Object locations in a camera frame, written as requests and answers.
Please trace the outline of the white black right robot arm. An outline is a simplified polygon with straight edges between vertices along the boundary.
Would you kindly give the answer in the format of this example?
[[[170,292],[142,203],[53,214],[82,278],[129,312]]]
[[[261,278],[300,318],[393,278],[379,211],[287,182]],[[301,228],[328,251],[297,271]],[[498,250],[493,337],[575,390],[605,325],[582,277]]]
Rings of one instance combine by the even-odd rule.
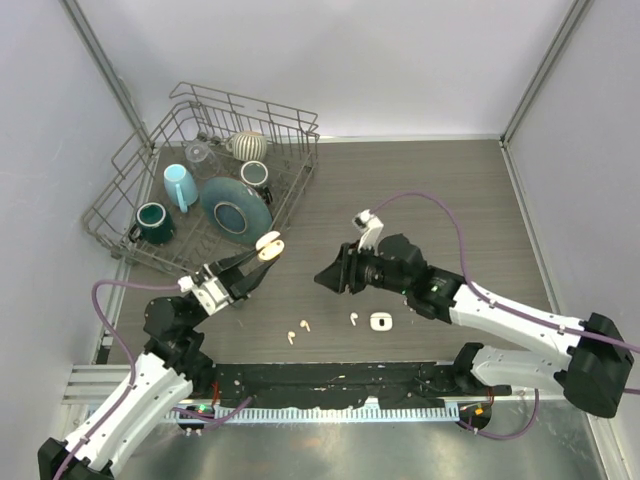
[[[497,296],[429,264],[402,234],[384,238],[378,247],[342,244],[314,280],[337,294],[356,294],[368,286],[398,293],[419,316],[517,345],[512,351],[466,344],[451,371],[453,386],[462,394],[484,386],[524,386],[561,394],[598,417],[612,418],[618,411],[634,358],[604,315],[592,313],[586,320],[557,316]]]

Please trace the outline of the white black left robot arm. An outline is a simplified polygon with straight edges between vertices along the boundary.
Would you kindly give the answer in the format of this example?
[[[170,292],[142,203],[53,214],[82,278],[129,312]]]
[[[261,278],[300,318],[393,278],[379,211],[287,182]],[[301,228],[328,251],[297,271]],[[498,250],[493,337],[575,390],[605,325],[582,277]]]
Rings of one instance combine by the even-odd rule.
[[[215,373],[201,352],[197,326],[248,299],[278,261],[284,243],[203,265],[170,286],[144,312],[150,339],[129,354],[129,375],[94,414],[63,440],[47,439],[37,453],[42,479],[114,479],[155,426],[180,401],[205,397]]]

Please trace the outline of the beige earbud charging case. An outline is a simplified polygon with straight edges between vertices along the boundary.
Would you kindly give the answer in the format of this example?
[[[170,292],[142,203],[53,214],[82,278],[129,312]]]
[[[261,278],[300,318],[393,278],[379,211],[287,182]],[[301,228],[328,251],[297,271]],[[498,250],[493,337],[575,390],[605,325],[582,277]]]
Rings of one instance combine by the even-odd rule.
[[[259,238],[255,244],[257,258],[261,262],[268,262],[276,259],[285,248],[285,243],[281,239],[279,231],[270,231]]]

